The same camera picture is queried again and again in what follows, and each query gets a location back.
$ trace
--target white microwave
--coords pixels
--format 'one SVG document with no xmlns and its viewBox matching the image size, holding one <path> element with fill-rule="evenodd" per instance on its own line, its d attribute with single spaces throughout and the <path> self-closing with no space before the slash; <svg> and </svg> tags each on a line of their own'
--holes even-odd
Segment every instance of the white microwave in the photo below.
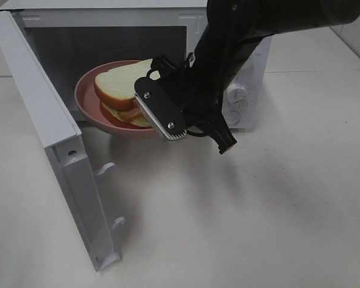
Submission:
<svg viewBox="0 0 360 288">
<path fill-rule="evenodd" d="M 206 0 L 9 0 L 0 8 L 0 47 L 35 125 L 96 271 L 119 260 L 96 181 L 114 163 L 92 171 L 76 121 L 76 82 L 117 60 L 165 55 L 180 63 L 207 25 Z M 250 128 L 270 38 L 263 40 L 227 88 L 230 128 Z"/>
</svg>

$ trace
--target open microwave door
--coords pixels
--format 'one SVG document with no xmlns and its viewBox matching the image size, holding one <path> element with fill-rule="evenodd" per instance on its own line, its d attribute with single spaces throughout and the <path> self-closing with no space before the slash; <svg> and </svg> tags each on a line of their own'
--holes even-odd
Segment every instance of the open microwave door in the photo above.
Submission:
<svg viewBox="0 0 360 288">
<path fill-rule="evenodd" d="M 120 259 L 81 131 L 43 70 L 16 14 L 0 12 L 0 47 L 96 271 Z"/>
</svg>

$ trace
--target plate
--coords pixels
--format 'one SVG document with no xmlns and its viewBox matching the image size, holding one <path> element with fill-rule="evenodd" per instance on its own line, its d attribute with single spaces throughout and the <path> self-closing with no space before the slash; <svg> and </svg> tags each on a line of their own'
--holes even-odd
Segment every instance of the plate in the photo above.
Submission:
<svg viewBox="0 0 360 288">
<path fill-rule="evenodd" d="M 158 134 L 153 128 L 140 128 L 135 125 L 124 123 L 104 109 L 97 97 L 94 88 L 95 77 L 110 69 L 134 64 L 140 60 L 124 60 L 106 63 L 87 72 L 77 83 L 74 97 L 84 117 L 96 128 L 112 135 L 128 138 L 153 138 Z"/>
</svg>

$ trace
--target table surface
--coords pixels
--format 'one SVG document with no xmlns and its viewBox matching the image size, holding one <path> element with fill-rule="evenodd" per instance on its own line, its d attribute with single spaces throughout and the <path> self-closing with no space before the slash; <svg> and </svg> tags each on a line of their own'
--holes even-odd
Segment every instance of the table surface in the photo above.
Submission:
<svg viewBox="0 0 360 288">
<path fill-rule="evenodd" d="M 267 72 L 360 70 L 360 59 L 329 28 L 273 37 Z M 0 51 L 0 76 L 11 72 Z"/>
<path fill-rule="evenodd" d="M 360 71 L 266 73 L 220 156 L 82 126 L 123 261 L 95 273 L 11 78 L 0 79 L 1 287 L 360 287 Z"/>
</svg>

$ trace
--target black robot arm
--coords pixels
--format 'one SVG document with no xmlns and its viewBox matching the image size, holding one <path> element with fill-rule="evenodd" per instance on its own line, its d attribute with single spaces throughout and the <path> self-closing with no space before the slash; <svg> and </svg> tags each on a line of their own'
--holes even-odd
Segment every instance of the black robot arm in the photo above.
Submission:
<svg viewBox="0 0 360 288">
<path fill-rule="evenodd" d="M 223 92 L 259 43 L 274 34 L 353 22 L 360 0 L 209 0 L 207 15 L 208 26 L 184 64 L 155 59 L 152 71 L 160 79 L 140 78 L 135 91 L 162 138 L 176 141 L 196 126 L 222 154 L 236 143 L 221 114 Z"/>
</svg>

